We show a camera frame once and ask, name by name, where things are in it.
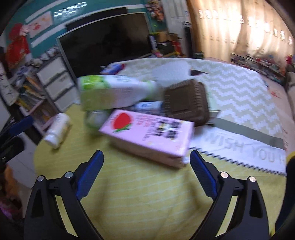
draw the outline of television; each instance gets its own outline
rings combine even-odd
[[[70,31],[74,28],[77,28],[81,25],[87,24],[89,22],[93,22],[96,20],[100,20],[102,18],[107,18],[107,17],[113,17],[116,15],[122,15],[122,14],[127,14],[127,8],[126,7],[118,7],[118,8],[113,8],[109,10],[104,10],[101,12],[96,12],[91,15],[88,15],[86,17],[82,17],[76,21],[69,22],[68,24],[65,25],[67,31]]]
[[[144,12],[96,20],[56,38],[67,67],[76,78],[99,75],[102,66],[141,58],[152,51]]]

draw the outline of white drawer unit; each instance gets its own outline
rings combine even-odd
[[[47,64],[44,68],[37,72],[37,76],[44,86],[47,85],[52,78],[61,74],[63,71],[66,71],[66,67],[63,64],[61,57],[57,57],[51,63]]]
[[[54,103],[59,108],[61,112],[64,112],[67,107],[69,107],[72,103],[75,103],[79,98],[79,93],[76,87],[72,87],[68,92],[66,92],[63,96],[57,99]]]
[[[62,73],[45,90],[52,100],[55,100],[63,91],[74,85],[71,76],[68,72]]]

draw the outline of white bottle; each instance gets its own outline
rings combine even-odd
[[[164,116],[163,102],[140,102],[133,106],[122,108],[123,110],[140,112],[145,114]]]
[[[54,149],[58,148],[63,142],[70,125],[70,118],[68,115],[64,113],[57,114],[54,122],[46,133],[44,141]]]
[[[98,131],[110,116],[111,111],[97,110],[85,113],[84,124],[90,134],[100,135]]]
[[[84,111],[123,108],[157,93],[153,81],[141,82],[120,75],[93,75],[78,78],[81,105]]]

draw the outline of brown plastic container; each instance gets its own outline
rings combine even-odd
[[[204,84],[186,80],[166,88],[164,111],[167,117],[194,122],[195,127],[205,125],[209,109]]]

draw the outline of strawberry graphic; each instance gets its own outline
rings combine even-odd
[[[114,132],[129,130],[131,123],[131,117],[127,113],[120,113],[113,122],[113,129],[115,129]]]

